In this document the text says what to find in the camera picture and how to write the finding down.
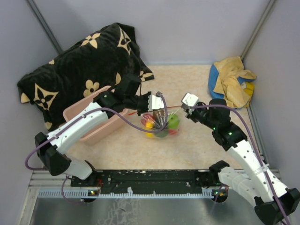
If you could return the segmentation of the red chili pepper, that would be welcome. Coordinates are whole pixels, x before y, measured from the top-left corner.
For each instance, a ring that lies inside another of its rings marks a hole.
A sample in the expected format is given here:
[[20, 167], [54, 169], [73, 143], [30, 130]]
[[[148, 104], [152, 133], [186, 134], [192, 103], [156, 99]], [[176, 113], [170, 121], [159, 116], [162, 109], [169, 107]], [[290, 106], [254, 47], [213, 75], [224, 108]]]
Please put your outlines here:
[[141, 123], [145, 126], [147, 122], [150, 122], [150, 123], [154, 122], [153, 116], [149, 113], [141, 115]]

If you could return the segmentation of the clear zip top bag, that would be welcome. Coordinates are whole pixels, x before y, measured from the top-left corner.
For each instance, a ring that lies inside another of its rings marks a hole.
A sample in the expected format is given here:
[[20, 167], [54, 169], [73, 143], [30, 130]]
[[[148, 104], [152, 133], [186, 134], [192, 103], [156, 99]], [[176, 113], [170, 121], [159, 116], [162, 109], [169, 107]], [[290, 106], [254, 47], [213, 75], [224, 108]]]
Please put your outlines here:
[[[166, 119], [166, 113], [165, 113], [165, 119], [164, 119], [164, 122], [159, 122], [159, 121], [155, 121], [153, 122], [154, 124], [154, 127], [153, 127], [153, 131], [152, 133], [155, 134], [155, 133], [158, 133], [159, 131], [162, 131], [164, 129], [168, 129], [167, 125], [168, 125], [168, 117], [171, 115], [171, 114], [176, 114], [178, 115], [179, 119], [180, 119], [180, 124], [178, 126], [178, 130], [180, 131], [180, 127], [181, 127], [181, 115], [179, 113], [179, 109], [180, 109], [180, 106], [179, 105], [175, 105], [175, 106], [169, 106], [167, 108], [167, 119]], [[134, 111], [134, 112], [130, 112], [127, 114], [128, 116], [128, 120], [130, 122], [132, 122], [133, 124], [135, 124], [136, 126], [140, 127], [141, 129], [144, 129], [145, 130], [145, 126], [141, 123], [141, 115], [143, 114], [146, 114], [146, 113], [149, 113], [152, 115], [153, 111], [152, 112], [145, 112], [145, 113], [142, 113], [142, 114], [138, 114], [137, 111]], [[169, 138], [169, 137], [173, 137], [173, 136], [176, 136], [176, 135], [169, 135], [163, 139], [166, 139], [166, 138]]]

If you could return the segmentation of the yellow lemon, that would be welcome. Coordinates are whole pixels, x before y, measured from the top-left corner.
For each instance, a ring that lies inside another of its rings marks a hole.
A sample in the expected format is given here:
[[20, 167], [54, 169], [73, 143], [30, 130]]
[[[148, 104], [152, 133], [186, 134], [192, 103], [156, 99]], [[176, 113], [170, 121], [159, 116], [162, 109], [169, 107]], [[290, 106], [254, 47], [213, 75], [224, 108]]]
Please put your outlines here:
[[145, 130], [147, 130], [148, 132], [146, 132], [146, 136], [149, 138], [154, 138], [155, 135], [152, 133], [153, 131], [153, 127], [154, 124], [152, 122], [147, 121], [145, 124]]

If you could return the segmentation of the pink plastic bin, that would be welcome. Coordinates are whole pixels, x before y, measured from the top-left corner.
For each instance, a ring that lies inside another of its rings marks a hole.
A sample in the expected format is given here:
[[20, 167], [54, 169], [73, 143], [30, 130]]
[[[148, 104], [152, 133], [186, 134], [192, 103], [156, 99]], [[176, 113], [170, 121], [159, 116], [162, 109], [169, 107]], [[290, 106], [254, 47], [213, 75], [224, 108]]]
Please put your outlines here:
[[[83, 111], [89, 105], [90, 102], [93, 101], [93, 98], [95, 98], [99, 93], [108, 90], [110, 87], [111, 86], [107, 85], [66, 108], [63, 111], [63, 117], [65, 121], [68, 122], [71, 119], [73, 119], [77, 114]], [[94, 145], [98, 143], [101, 139], [114, 132], [115, 130], [121, 128], [125, 124], [126, 123], [120, 117], [114, 115], [108, 121], [101, 123], [93, 129], [91, 129], [79, 140], [88, 145]]]

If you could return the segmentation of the light green apple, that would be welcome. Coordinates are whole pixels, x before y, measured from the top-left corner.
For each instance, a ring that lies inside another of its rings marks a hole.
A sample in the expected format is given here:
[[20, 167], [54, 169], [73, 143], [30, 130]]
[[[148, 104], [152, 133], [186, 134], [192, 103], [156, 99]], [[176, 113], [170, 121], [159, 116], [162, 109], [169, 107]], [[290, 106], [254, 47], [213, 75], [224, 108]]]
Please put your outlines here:
[[168, 129], [177, 129], [179, 124], [180, 124], [180, 119], [178, 115], [171, 114], [168, 117], [168, 125], [167, 125]]

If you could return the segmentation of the red yellow apple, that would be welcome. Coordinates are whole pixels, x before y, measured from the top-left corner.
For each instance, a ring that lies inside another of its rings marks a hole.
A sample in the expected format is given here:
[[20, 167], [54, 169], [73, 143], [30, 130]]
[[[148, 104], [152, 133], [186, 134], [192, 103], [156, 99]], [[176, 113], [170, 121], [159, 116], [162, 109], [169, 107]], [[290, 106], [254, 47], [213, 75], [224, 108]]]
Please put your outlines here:
[[178, 129], [168, 129], [168, 134], [169, 135], [176, 135], [178, 133]]

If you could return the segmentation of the dark green lime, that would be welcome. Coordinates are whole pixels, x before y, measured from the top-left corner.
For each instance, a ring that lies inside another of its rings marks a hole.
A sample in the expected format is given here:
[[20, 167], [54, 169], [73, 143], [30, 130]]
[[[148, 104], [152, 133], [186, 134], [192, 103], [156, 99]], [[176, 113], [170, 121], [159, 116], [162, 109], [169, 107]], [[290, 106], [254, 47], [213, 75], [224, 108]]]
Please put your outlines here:
[[164, 129], [162, 131], [159, 131], [158, 133], [155, 133], [155, 136], [158, 138], [165, 138], [168, 136], [168, 134], [169, 134], [168, 129]]

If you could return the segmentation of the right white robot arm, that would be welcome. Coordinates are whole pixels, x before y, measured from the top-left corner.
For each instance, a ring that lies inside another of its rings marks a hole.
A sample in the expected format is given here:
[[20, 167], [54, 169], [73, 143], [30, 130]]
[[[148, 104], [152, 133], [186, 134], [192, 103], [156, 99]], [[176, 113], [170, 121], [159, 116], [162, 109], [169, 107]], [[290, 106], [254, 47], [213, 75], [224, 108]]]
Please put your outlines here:
[[213, 99], [206, 105], [190, 93], [181, 102], [186, 117], [210, 128], [215, 142], [244, 170], [242, 175], [226, 162], [219, 161], [210, 167], [210, 182], [216, 186], [223, 184], [231, 187], [252, 205], [265, 225], [289, 225], [289, 216], [300, 202], [300, 192], [289, 188], [275, 176], [263, 162], [251, 134], [245, 134], [231, 121], [230, 113], [236, 110], [228, 107], [223, 99]]

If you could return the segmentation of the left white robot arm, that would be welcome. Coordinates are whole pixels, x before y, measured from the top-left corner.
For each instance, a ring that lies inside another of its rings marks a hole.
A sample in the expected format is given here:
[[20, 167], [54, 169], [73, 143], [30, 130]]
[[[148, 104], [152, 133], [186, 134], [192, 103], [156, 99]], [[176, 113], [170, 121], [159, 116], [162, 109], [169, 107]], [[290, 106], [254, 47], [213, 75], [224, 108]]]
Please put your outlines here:
[[137, 95], [140, 85], [140, 78], [127, 75], [119, 84], [100, 92], [87, 107], [62, 127], [47, 135], [39, 133], [35, 136], [39, 148], [37, 156], [52, 176], [68, 174], [78, 177], [87, 186], [97, 182], [98, 175], [92, 165], [86, 160], [71, 159], [67, 152], [83, 135], [125, 108], [140, 113], [150, 111], [154, 96], [150, 91]]

